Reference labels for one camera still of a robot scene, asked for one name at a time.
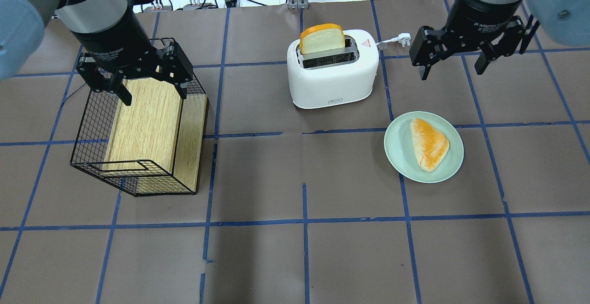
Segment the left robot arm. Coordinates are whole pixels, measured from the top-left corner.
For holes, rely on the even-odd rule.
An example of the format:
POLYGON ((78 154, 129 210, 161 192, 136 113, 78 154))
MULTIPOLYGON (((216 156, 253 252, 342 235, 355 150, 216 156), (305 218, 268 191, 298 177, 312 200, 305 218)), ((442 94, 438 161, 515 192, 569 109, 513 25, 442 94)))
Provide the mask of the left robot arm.
POLYGON ((173 39, 164 49, 151 44, 133 1, 1 0, 1 79, 19 73, 57 15, 86 50, 76 71, 92 91, 109 92, 130 106, 124 80, 153 78, 172 84, 185 99, 195 80, 191 62, 173 39))

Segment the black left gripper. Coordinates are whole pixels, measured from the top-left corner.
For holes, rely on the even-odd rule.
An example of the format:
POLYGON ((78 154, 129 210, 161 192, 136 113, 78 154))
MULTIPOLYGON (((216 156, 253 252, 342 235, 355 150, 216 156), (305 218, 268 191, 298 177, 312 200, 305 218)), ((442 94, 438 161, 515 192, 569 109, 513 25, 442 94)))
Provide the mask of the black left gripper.
POLYGON ((164 47, 151 44, 133 12, 125 12, 114 26, 96 33, 76 33, 86 50, 76 71, 95 93, 115 94, 125 106, 132 96, 124 80, 153 78, 174 86, 182 100, 194 80, 193 66, 175 39, 158 38, 164 47))

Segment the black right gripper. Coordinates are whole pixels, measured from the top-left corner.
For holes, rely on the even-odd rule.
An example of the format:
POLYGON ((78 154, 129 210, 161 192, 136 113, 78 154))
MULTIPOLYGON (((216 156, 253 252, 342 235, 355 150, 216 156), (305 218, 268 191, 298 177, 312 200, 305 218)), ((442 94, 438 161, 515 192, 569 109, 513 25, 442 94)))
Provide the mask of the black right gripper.
POLYGON ((453 54, 480 50, 474 64, 477 75, 483 75, 500 56, 524 54, 540 22, 530 15, 524 23, 515 14, 521 3, 522 0, 455 0, 443 28, 421 26, 416 34, 409 56, 412 65, 419 67, 420 79, 425 81, 437 62, 453 54))

